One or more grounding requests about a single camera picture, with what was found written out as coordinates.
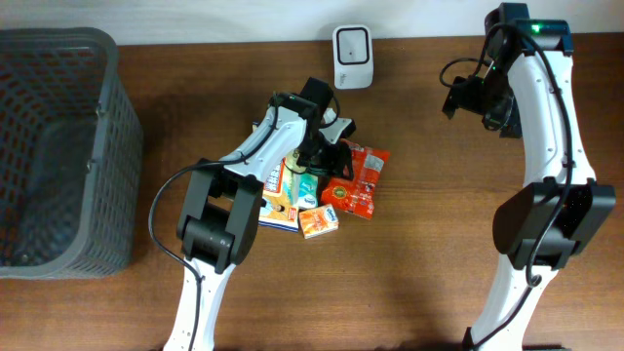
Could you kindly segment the teal tissue pack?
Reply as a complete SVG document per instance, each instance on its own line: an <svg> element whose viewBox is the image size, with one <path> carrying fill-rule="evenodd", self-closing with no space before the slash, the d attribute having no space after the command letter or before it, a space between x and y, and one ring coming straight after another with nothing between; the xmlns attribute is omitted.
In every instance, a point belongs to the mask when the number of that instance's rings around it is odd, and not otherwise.
<svg viewBox="0 0 624 351"><path fill-rule="evenodd" d="M285 166L291 172L291 201L301 210L310 210L319 206L317 196L318 177L309 174L307 169L297 164L299 153L292 151L286 158Z"/></svg>

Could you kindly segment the red snack bag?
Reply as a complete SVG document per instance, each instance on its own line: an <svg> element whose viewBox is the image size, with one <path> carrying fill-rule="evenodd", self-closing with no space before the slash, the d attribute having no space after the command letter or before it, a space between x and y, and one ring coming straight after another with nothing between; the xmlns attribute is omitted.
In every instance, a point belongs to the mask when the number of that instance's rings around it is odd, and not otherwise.
<svg viewBox="0 0 624 351"><path fill-rule="evenodd" d="M351 151L354 177L352 180L331 178L321 193L321 203L332 205L336 210L371 219L375 188L391 153L348 140L345 142Z"/></svg>

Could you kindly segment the yellow wet wipes pack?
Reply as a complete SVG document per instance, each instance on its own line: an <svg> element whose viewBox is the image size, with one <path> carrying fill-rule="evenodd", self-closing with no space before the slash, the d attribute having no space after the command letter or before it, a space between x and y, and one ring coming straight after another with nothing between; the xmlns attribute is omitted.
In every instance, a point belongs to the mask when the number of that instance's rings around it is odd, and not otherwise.
<svg viewBox="0 0 624 351"><path fill-rule="evenodd" d="M292 173L280 161L264 182L259 224L281 230L297 232L297 205L292 204Z"/></svg>

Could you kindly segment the orange tissue pack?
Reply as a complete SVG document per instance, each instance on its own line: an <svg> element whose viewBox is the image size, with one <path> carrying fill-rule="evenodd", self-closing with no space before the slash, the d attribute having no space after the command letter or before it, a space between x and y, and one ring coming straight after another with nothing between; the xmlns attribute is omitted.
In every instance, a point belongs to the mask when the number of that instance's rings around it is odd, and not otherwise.
<svg viewBox="0 0 624 351"><path fill-rule="evenodd" d="M324 205L299 214L299 224L304 239L311 239L339 227L339 220L332 205Z"/></svg>

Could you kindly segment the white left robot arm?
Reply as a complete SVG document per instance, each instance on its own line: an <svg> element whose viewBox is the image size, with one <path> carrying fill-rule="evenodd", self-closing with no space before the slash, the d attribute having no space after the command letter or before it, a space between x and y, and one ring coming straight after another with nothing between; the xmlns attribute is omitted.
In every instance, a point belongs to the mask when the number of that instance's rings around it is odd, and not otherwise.
<svg viewBox="0 0 624 351"><path fill-rule="evenodd" d="M279 162L296 152L296 165L313 175L353 178L345 139L356 126L339 113L330 85L309 78L298 94L274 95L262 121L234 151L175 173L190 180L175 230L183 285L166 349L214 349L226 285L251 250L264 184Z"/></svg>

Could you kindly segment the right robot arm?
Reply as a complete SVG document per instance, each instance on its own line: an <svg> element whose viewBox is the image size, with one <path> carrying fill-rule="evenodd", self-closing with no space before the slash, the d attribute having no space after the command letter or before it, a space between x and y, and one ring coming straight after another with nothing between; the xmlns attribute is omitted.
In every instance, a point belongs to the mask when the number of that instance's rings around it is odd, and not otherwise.
<svg viewBox="0 0 624 351"><path fill-rule="evenodd" d="M448 83L443 111L478 114L484 127L524 144L521 191L495 212L498 252L485 308L463 337L465 350L520 350L541 295L581 254L613 210L576 119L573 43L566 21L534 19L525 3L501 3L485 18L475 71Z"/></svg>

